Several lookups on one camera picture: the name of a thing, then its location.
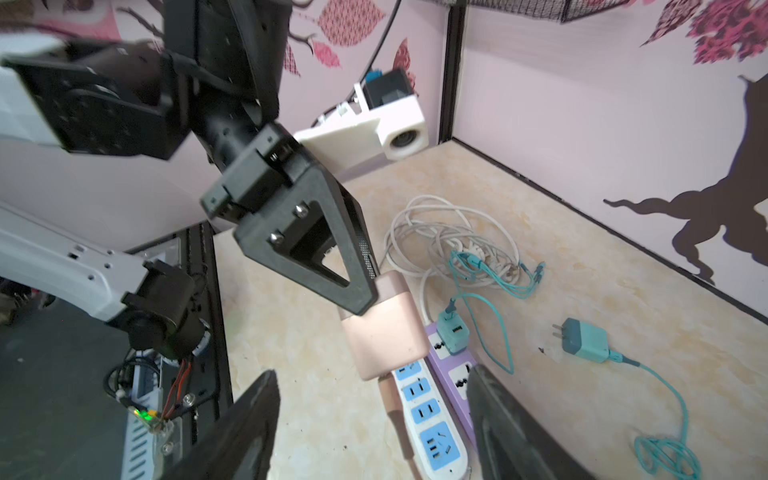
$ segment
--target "purple power strip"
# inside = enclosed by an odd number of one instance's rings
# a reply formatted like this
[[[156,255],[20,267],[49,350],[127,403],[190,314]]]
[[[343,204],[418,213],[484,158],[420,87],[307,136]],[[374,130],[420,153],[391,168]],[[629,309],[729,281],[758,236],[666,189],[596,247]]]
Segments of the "purple power strip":
[[[437,375],[442,389],[448,395],[451,405],[456,411],[469,440],[477,449],[475,427],[472,426],[472,418],[469,416],[469,402],[467,401],[469,369],[477,362],[472,358],[472,354],[468,349],[463,349],[456,355],[451,355],[437,333],[437,323],[431,323],[424,330],[427,332],[429,342],[432,344],[428,355],[429,364]]]

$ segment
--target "marble tabletop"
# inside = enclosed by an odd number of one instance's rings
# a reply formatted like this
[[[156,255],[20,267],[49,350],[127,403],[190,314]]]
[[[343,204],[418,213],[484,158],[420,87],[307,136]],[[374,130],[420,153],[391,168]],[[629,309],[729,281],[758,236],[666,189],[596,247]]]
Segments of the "marble tabletop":
[[[410,198],[434,194],[492,215],[523,261],[546,262],[527,300],[482,292],[505,318],[515,374],[490,361],[474,329],[469,348],[595,476],[651,478],[634,457],[634,437],[678,437],[680,407],[643,370],[563,352],[551,325],[569,316],[605,328],[612,349],[680,391],[690,410],[688,446],[704,478],[768,478],[767,325],[457,144],[345,187],[362,206],[377,258],[392,217]],[[495,235],[484,221],[471,222]],[[235,397],[265,369],[277,370],[282,404],[270,478],[411,478],[376,382],[357,376],[336,307],[246,259],[231,232],[217,235],[215,247]],[[424,249],[406,244],[427,265]],[[413,292],[417,282],[409,281]],[[454,293],[452,283],[429,281],[434,317]],[[495,316],[473,310],[503,361]]]

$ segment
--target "wall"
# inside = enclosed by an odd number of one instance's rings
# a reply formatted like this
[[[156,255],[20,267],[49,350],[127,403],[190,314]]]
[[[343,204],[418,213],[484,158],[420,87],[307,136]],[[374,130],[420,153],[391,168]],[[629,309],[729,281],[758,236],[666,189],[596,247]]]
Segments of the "wall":
[[[675,5],[470,8],[454,134],[768,314],[768,3]]]
[[[393,5],[394,0],[316,0],[294,9],[291,32],[299,40],[288,41],[280,90],[280,121],[289,131],[309,127],[331,106],[328,99],[341,100],[349,93]],[[152,32],[161,35],[158,8],[160,0],[16,0],[0,4],[0,19],[135,40],[152,38]],[[389,70],[397,56],[401,66],[409,64],[433,139],[446,12],[428,2],[405,0],[375,63]],[[406,47],[399,49],[403,42]],[[0,141],[0,151],[0,200],[120,249],[203,220],[198,198],[219,175],[192,136],[170,162],[70,155],[9,139]],[[360,171],[384,163],[374,159]]]

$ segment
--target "white cable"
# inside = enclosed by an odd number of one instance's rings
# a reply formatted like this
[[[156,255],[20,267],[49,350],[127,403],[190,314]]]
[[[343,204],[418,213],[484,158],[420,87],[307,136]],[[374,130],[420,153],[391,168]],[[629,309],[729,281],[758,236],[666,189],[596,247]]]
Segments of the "white cable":
[[[453,211],[461,219],[463,225],[450,225],[441,222],[429,222],[417,220],[412,217],[416,213],[427,213],[430,211]],[[475,232],[472,225],[467,220],[464,212],[478,215],[485,218],[498,228],[511,245],[511,250],[498,246],[493,240],[483,237]],[[427,268],[413,263],[402,251],[399,243],[406,237],[413,235],[428,238],[427,256],[430,265]],[[454,205],[445,198],[435,195],[419,195],[413,197],[408,202],[406,208],[400,211],[392,219],[392,224],[384,236],[384,260],[389,261],[392,268],[406,276],[420,277],[419,284],[419,308],[422,313],[422,321],[429,325],[432,319],[426,308],[426,284],[431,276],[441,276],[446,280],[453,281],[451,270],[448,263],[451,261],[451,251],[469,252],[483,260],[491,269],[508,283],[516,283],[520,277],[518,265],[520,263],[520,253],[512,235],[490,215],[470,207],[461,207]],[[490,288],[500,288],[498,284],[487,274],[483,272],[471,272],[463,265],[454,263],[454,266],[460,274],[471,277],[472,282],[462,283],[462,288],[479,288],[488,286]]]

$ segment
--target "power strip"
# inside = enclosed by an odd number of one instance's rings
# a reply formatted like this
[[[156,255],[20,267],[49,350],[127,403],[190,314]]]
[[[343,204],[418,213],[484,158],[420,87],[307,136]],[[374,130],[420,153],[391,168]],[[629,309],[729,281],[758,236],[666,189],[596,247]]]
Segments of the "power strip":
[[[467,449],[424,359],[393,370],[392,376],[422,476],[430,480],[464,478]]]
[[[424,330],[427,332],[429,343],[429,364],[437,374],[443,390],[449,396],[451,405],[462,423],[464,431],[472,444],[477,448],[475,440],[475,427],[472,425],[472,417],[469,416],[469,401],[467,400],[467,381],[469,370],[477,363],[469,352],[463,349],[461,352],[451,355],[445,343],[437,333],[437,323],[430,323]]]

